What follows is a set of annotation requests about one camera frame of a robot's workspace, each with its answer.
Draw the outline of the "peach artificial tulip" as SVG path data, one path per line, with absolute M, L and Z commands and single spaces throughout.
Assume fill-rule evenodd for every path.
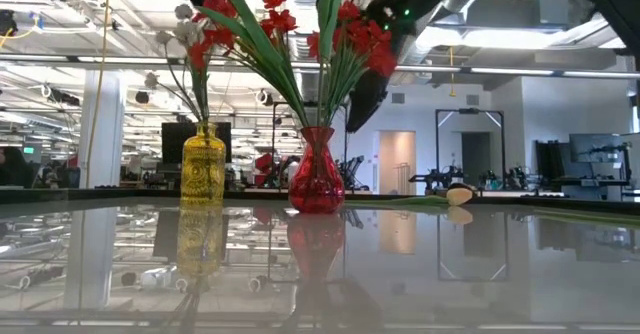
M 376 200 L 358 200 L 351 199 L 345 202 L 350 206 L 362 207 L 449 207 L 461 206 L 476 197 L 473 187 L 463 183 L 454 183 L 447 189 L 446 193 L 441 195 L 427 195 L 422 197 L 407 197 L 398 199 L 376 199 Z

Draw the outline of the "red glass vase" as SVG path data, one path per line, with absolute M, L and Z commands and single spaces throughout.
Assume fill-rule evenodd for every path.
M 301 134 L 306 146 L 289 184 L 289 202 L 300 214 L 334 214 L 345 200 L 345 185 L 329 149 L 334 129 L 304 127 Z

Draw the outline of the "black equipment desk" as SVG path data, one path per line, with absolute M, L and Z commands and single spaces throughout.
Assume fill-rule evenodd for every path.
M 597 174 L 591 161 L 574 161 L 571 144 L 559 141 L 534 142 L 537 173 L 540 175 L 540 186 L 556 192 L 563 192 L 565 197 L 584 200 L 616 201 L 610 194 L 610 187 L 617 187 L 619 200 L 624 188 L 631 184 L 632 170 L 629 158 L 629 146 L 604 146 L 597 148 L 595 154 L 616 155 L 612 162 L 618 171 L 616 176 Z

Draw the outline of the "black monitor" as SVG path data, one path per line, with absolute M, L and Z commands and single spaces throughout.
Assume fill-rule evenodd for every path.
M 228 122 L 215 123 L 215 136 L 225 144 L 225 162 L 232 161 L 231 129 Z M 162 160 L 164 164 L 181 164 L 183 146 L 187 139 L 197 134 L 195 123 L 163 123 L 161 125 Z

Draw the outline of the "person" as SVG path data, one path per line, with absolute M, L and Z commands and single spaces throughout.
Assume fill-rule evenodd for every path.
M 0 186 L 18 186 L 30 189 L 34 172 L 19 148 L 0 147 Z

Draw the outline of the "silver ventilation duct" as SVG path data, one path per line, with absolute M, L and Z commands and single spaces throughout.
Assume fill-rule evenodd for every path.
M 418 0 L 400 63 L 468 67 L 606 68 L 626 52 L 587 0 Z

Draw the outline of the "dark wall monitor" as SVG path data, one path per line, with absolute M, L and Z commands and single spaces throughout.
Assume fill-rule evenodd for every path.
M 629 143 L 618 134 L 570 134 L 573 162 L 623 163 L 628 160 Z

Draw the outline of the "beige door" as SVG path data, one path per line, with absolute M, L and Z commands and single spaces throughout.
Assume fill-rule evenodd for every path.
M 382 195 L 415 195 L 409 179 L 416 173 L 416 133 L 378 132 L 378 192 Z

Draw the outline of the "yellow glass vase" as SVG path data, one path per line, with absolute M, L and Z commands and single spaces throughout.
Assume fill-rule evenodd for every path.
M 200 122 L 196 135 L 183 145 L 181 204 L 218 206 L 225 190 L 226 146 L 216 136 L 216 126 Z

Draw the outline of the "black rack frame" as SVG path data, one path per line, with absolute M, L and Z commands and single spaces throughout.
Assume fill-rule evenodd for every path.
M 505 115 L 478 108 L 435 110 L 435 169 L 462 169 L 463 184 L 480 191 L 503 187 Z

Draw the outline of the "red artificial flower bunch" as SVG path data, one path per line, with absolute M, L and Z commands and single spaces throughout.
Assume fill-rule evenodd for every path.
M 296 18 L 283 7 L 287 0 L 262 0 L 266 16 L 258 18 L 246 0 L 206 0 L 192 20 L 203 37 L 189 50 L 199 69 L 210 60 L 210 49 L 222 48 L 226 57 L 259 75 L 288 104 L 300 124 L 310 125 L 292 66 L 289 34 Z
M 346 0 L 332 9 L 316 1 L 320 24 L 307 38 L 309 55 L 319 64 L 316 112 L 312 124 L 329 126 L 339 108 L 358 90 L 368 74 L 387 79 L 397 66 L 392 33 Z

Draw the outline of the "small white flower bunch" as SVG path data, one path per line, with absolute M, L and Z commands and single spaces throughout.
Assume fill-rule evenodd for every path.
M 158 76 L 149 72 L 144 81 L 148 89 L 164 88 L 169 93 L 176 96 L 193 114 L 198 122 L 208 122 L 210 119 L 209 98 L 208 98 L 208 65 L 211 58 L 211 46 L 206 42 L 205 32 L 208 21 L 199 17 L 191 6 L 181 4 L 174 10 L 178 20 L 174 30 L 159 31 L 155 35 L 155 41 L 161 45 L 168 70 L 177 87 L 171 89 L 167 85 L 159 82 Z M 169 62 L 168 46 L 171 41 L 176 41 L 185 51 L 183 59 L 183 74 L 189 71 L 191 77 L 191 88 L 184 84 L 184 79 L 179 79 Z

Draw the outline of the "white pillar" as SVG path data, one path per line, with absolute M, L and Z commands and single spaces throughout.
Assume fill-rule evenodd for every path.
M 78 147 L 81 189 L 119 183 L 127 89 L 117 71 L 85 72 Z

